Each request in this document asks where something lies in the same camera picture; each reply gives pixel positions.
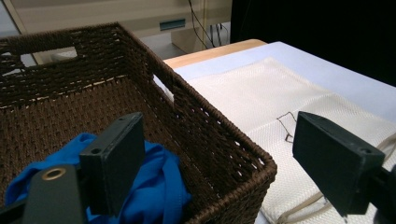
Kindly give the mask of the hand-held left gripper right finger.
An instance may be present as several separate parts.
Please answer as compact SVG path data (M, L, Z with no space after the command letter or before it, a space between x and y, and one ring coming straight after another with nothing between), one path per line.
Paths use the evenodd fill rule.
M299 112L292 155L342 217L386 211L385 154L333 121Z

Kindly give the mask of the black curtain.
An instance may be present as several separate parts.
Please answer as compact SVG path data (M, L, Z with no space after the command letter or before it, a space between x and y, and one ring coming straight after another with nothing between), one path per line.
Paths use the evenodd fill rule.
M396 87L396 0L232 0L231 40L281 41Z

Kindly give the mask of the light blue table cover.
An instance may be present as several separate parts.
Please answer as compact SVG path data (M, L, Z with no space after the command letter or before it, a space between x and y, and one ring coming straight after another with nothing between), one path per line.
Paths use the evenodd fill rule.
M396 87L330 63L282 42L258 39L166 59L184 79L225 72L272 57L298 75L383 119L396 122Z

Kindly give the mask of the blue cloth garment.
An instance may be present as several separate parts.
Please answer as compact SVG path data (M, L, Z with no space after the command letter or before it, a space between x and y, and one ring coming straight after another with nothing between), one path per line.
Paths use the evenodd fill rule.
M6 204L27 197L31 178L59 164L78 164L79 152L96 136L81 133L42 161L27 165L8 185ZM145 159L118 217L87 213L89 224L178 224L191 201L179 171L179 158L160 144L145 143Z

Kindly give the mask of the beige cabinet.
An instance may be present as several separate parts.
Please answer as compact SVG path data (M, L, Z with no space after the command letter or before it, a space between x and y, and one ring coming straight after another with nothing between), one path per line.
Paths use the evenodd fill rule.
M138 37L168 33L186 53L207 46L210 25L231 20L233 0L0 0L18 32L118 22Z

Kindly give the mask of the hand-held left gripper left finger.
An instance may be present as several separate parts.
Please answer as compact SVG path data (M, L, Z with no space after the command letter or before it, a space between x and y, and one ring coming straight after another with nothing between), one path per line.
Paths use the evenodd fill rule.
M115 119L79 153L95 215L117 216L145 158L143 114Z

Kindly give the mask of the white mesh laundry bag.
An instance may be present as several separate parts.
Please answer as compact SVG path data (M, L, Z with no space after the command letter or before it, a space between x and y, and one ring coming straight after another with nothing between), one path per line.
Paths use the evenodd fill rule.
M271 224L373 223L373 206L364 216L341 217L293 158L297 114L327 118L382 150L386 169L396 163L396 123L311 83L272 58L194 78L190 84L275 160L276 180L261 208Z

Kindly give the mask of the brown woven basket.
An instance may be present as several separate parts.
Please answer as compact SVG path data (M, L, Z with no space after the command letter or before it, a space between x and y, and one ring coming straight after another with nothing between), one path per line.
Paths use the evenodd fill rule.
M183 224L254 224L273 158L117 23L0 38L0 206L29 163L136 111L179 157Z

